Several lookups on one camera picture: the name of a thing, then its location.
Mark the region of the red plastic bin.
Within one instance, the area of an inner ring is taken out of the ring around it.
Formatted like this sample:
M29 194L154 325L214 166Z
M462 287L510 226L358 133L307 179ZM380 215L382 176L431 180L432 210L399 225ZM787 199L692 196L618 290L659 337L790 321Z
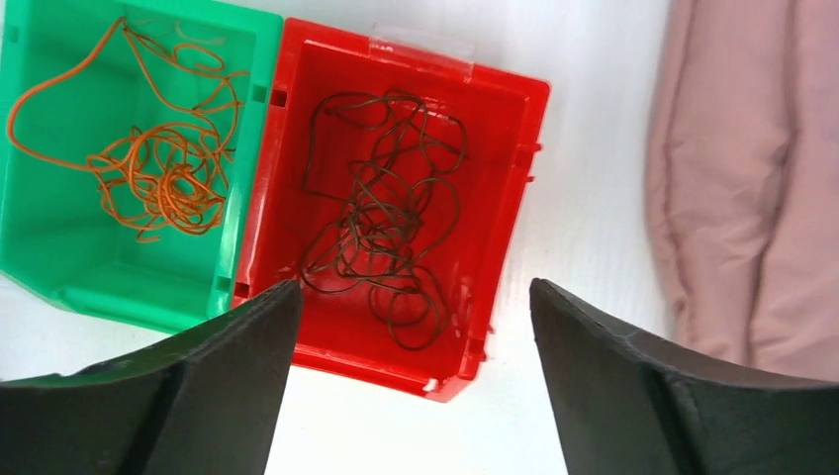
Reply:
M549 85L286 22L233 303L297 282L297 365L438 402L486 358Z

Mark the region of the green plastic bin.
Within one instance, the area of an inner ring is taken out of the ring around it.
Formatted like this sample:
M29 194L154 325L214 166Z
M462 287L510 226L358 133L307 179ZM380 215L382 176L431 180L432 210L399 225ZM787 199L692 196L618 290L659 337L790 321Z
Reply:
M283 29L223 1L9 1L1 55L1 270L53 305L177 333L224 313ZM89 158L167 123L227 144L195 236L145 228L137 185Z

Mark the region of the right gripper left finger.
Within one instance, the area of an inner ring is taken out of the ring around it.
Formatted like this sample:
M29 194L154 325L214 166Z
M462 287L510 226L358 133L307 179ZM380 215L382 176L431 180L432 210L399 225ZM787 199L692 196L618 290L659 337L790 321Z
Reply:
M139 350L1 386L5 474L261 474L303 308L280 282Z

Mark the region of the pink cloth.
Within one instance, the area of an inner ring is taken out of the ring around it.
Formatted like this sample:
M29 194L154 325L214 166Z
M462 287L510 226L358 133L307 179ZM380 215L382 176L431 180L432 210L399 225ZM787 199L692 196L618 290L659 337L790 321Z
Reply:
M838 377L838 5L673 4L647 219L677 341Z

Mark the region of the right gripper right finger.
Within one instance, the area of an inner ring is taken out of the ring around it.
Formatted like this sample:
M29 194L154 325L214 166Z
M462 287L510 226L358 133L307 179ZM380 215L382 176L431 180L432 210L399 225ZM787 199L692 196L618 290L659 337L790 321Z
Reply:
M534 339L572 474L834 474L838 387L716 359L542 278Z

